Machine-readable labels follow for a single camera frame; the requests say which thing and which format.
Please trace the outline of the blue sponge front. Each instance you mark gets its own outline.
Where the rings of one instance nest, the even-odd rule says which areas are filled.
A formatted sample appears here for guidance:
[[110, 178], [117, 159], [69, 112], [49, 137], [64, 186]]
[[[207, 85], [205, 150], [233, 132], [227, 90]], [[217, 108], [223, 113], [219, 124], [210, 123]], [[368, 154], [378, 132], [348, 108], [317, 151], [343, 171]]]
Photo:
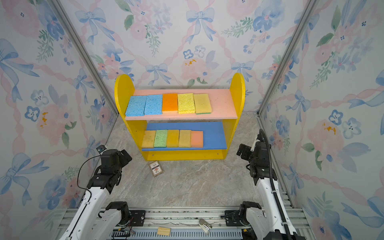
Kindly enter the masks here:
[[148, 95], [144, 110], [145, 116], [161, 115], [163, 107], [163, 95]]

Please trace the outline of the blue sponge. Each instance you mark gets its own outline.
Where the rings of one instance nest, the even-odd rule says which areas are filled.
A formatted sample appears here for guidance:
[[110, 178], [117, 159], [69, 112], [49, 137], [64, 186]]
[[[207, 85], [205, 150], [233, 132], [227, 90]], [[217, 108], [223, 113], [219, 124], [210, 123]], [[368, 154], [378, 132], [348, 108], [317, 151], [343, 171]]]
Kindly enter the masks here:
[[147, 96], [131, 96], [126, 109], [126, 117], [144, 116]]
[[163, 95], [148, 95], [144, 110], [145, 116], [161, 115], [163, 107]]

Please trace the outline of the green sponge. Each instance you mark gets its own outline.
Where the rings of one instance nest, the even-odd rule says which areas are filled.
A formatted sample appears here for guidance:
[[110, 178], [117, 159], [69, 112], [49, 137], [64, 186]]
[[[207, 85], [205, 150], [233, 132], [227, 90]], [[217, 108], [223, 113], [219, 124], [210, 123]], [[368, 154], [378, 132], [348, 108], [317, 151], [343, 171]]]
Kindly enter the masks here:
[[154, 147], [165, 148], [167, 146], [168, 130], [156, 130]]

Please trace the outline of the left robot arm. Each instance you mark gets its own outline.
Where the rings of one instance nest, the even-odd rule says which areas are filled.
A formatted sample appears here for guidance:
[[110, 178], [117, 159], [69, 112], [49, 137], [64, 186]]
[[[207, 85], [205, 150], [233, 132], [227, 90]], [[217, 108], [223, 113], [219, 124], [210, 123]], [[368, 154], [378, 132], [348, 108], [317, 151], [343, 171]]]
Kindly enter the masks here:
[[120, 184], [122, 169], [132, 157], [126, 150], [97, 147], [101, 165], [89, 180], [83, 200], [62, 240], [106, 240], [117, 226], [126, 227], [133, 220], [127, 202], [112, 202], [102, 206], [115, 186]]

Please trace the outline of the dark orange sponge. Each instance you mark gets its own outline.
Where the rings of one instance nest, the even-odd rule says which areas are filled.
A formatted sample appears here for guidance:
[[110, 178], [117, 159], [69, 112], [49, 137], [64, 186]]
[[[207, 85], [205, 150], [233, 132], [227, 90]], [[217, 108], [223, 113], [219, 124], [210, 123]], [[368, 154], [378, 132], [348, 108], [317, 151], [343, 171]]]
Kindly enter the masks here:
[[178, 94], [163, 94], [162, 114], [178, 113]]

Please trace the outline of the bright yellow sponge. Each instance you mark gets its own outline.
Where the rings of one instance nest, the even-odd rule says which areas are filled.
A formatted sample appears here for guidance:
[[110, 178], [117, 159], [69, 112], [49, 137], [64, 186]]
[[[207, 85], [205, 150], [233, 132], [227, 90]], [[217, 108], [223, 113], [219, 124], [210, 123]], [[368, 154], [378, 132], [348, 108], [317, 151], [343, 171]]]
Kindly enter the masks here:
[[179, 114], [194, 114], [195, 101], [193, 93], [178, 94], [178, 113]]

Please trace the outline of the tan yellow sponge front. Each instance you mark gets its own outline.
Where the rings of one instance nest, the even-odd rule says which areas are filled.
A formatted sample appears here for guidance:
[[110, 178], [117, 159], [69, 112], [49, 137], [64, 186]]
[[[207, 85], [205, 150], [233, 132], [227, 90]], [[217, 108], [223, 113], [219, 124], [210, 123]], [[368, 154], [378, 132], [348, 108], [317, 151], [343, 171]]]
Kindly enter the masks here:
[[190, 148], [191, 147], [191, 130], [180, 130], [179, 135], [179, 148]]

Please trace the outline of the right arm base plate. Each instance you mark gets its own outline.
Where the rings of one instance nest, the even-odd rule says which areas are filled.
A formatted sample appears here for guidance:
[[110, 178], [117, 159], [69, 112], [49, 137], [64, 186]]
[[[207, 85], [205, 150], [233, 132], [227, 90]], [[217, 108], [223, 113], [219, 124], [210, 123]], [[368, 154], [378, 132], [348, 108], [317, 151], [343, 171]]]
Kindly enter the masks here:
[[258, 208], [246, 208], [245, 210], [225, 211], [225, 214], [220, 216], [224, 219], [227, 227], [245, 227], [257, 228], [267, 225], [267, 218], [264, 212]]

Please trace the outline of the dull yellow sponge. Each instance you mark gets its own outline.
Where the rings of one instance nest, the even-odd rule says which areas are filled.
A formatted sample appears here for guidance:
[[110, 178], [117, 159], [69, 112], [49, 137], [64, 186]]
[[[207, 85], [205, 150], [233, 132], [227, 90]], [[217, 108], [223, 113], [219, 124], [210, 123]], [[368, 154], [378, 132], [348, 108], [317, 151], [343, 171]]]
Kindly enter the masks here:
[[148, 131], [144, 132], [143, 141], [142, 141], [142, 149], [152, 149], [155, 144], [156, 131]]

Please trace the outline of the light orange sponge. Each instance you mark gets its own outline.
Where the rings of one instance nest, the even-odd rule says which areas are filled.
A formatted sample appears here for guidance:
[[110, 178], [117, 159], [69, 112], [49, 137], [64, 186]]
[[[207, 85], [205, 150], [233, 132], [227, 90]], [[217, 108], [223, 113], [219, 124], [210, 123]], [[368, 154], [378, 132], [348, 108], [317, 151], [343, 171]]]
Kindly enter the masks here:
[[203, 148], [203, 147], [204, 147], [204, 132], [191, 131], [191, 148]]

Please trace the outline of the deep yellow sponge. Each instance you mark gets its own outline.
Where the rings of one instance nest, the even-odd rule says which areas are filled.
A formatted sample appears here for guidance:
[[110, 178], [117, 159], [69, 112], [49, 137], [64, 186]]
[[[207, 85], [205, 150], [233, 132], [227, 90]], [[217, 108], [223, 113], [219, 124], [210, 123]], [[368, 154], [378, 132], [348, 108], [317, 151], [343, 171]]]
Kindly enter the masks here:
[[166, 147], [167, 148], [178, 148], [179, 147], [179, 136], [180, 136], [179, 130], [168, 130]]

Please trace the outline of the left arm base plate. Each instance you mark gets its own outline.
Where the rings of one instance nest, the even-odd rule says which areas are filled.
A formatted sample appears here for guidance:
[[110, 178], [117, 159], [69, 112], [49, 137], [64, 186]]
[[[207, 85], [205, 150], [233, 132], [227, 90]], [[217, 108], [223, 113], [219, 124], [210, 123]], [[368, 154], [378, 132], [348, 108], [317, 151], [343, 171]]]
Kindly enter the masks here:
[[121, 213], [121, 220], [116, 227], [142, 227], [144, 225], [147, 213], [145, 210], [118, 210], [118, 212]]

